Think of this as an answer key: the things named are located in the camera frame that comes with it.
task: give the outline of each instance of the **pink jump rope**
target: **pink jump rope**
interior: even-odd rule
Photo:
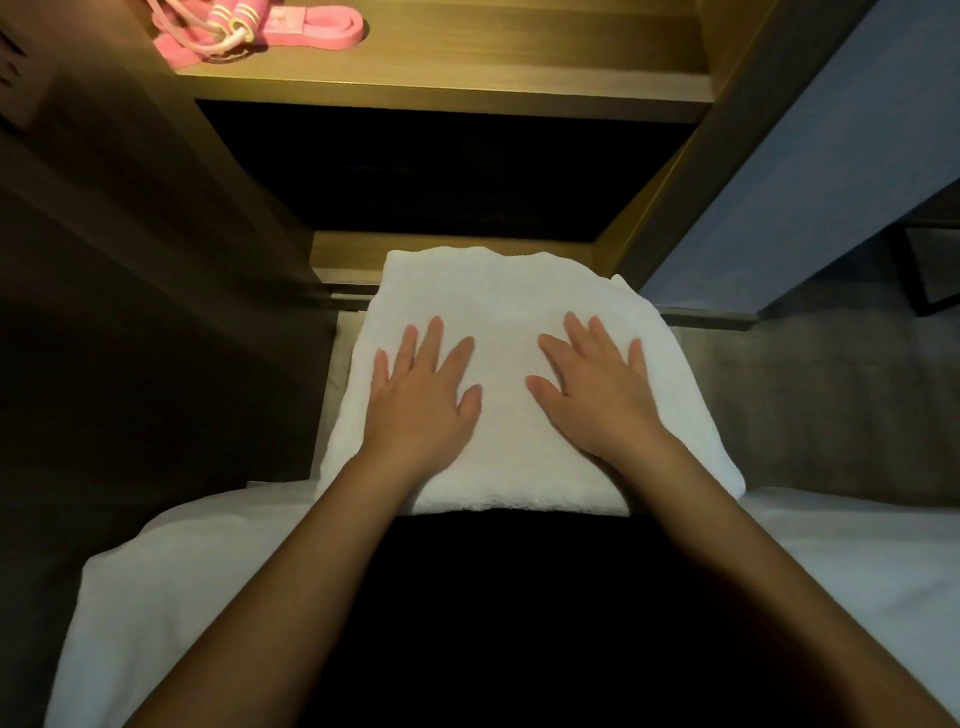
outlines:
[[[147,0],[160,35],[154,45],[174,68],[228,61],[252,46],[301,45],[340,51],[363,39],[363,16],[342,5],[271,7],[271,0]]]

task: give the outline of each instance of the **hand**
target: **hand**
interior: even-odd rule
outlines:
[[[596,316],[585,328],[568,313],[564,328],[569,344],[548,334],[537,340],[564,390],[542,376],[528,376],[527,389],[570,442],[620,468],[638,441],[666,434],[647,381],[642,345],[639,339],[631,342],[625,363]]]
[[[435,317],[417,352],[417,328],[408,326],[389,374],[387,353],[373,359],[373,380],[361,451],[385,458],[413,487],[448,468],[480,417],[482,390],[474,384],[457,405],[457,387],[473,354],[469,336],[447,355],[440,370],[444,322]]]

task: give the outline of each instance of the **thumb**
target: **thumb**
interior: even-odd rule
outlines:
[[[549,379],[534,375],[527,377],[527,389],[530,390],[530,394],[534,396],[540,408],[546,412],[550,422],[559,427],[566,406],[564,395],[560,390]]]
[[[470,429],[473,429],[473,426],[476,425],[477,420],[480,419],[480,409],[483,402],[483,387],[479,384],[474,384],[472,387],[464,392],[464,395],[460,397],[460,404],[457,407],[457,412],[460,413],[460,416],[467,421],[470,426]]]

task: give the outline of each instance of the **floor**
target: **floor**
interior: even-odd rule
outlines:
[[[916,318],[881,240],[751,331],[674,330],[749,488],[960,505],[960,308]]]

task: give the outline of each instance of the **light switch panel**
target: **light switch panel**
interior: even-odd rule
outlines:
[[[55,64],[41,51],[0,30],[0,116],[26,130],[43,103],[55,72]]]

